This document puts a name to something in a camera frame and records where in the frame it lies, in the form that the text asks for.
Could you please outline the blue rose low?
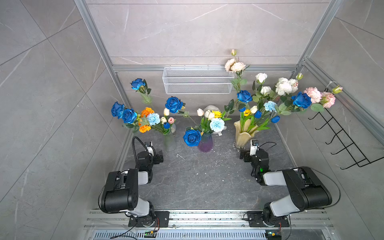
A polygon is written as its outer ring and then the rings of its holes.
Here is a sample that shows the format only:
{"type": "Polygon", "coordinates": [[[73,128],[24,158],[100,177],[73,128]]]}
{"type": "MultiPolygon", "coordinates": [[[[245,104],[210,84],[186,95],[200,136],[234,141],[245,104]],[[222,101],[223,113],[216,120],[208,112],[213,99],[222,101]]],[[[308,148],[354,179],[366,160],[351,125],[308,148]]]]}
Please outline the blue rose low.
{"type": "Polygon", "coordinates": [[[187,130],[183,136],[184,142],[189,147],[197,147],[202,139],[202,134],[198,130],[187,130]]]}

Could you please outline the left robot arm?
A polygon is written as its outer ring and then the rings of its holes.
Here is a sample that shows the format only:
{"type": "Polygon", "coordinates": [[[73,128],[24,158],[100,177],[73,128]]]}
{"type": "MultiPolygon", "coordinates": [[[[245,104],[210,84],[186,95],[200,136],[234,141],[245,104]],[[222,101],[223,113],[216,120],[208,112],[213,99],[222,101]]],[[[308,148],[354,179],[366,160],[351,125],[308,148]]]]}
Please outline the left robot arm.
{"type": "Polygon", "coordinates": [[[139,197],[139,186],[147,185],[153,179],[153,166],[164,161],[163,152],[156,152],[152,142],[142,142],[133,137],[135,167],[108,174],[99,197],[99,209],[106,214],[125,213],[144,227],[160,227],[154,206],[139,197]]]}

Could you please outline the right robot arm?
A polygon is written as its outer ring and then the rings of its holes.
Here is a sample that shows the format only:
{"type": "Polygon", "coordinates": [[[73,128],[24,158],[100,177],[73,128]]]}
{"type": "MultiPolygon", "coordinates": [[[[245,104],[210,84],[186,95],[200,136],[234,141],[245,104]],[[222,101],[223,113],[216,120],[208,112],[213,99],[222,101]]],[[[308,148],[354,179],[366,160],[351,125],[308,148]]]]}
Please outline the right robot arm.
{"type": "Polygon", "coordinates": [[[288,227],[290,214],[305,212],[313,209],[331,208],[341,200],[341,189],[336,185],[339,197],[335,203],[330,191],[318,178],[316,173],[323,175],[335,183],[329,176],[307,166],[292,169],[271,171],[269,154],[261,148],[257,140],[251,140],[249,150],[240,148],[240,159],[251,163],[251,176],[261,186],[283,186],[289,194],[277,201],[264,205],[262,211],[248,211],[244,220],[250,227],[264,224],[267,227],[288,227]]]}

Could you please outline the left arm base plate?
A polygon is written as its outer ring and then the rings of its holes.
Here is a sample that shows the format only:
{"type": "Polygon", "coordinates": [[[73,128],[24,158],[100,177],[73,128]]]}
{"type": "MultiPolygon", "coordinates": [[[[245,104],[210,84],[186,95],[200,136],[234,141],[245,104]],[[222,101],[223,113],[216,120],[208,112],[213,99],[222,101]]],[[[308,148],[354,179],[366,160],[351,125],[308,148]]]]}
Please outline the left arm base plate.
{"type": "Polygon", "coordinates": [[[150,213],[145,217],[134,217],[130,216],[129,218],[129,227],[145,227],[145,228],[154,228],[157,224],[157,228],[166,228],[169,225],[170,212],[169,211],[155,211],[150,213]]]}

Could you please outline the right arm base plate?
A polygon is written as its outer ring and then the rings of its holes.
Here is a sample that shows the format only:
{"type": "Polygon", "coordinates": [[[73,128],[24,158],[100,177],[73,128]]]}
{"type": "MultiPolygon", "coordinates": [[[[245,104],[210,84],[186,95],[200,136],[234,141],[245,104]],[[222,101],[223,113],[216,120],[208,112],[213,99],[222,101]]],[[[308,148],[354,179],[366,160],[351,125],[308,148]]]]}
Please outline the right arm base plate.
{"type": "Polygon", "coordinates": [[[261,227],[289,227],[290,222],[286,216],[276,217],[262,211],[248,211],[243,215],[243,219],[252,228],[261,227]]]}

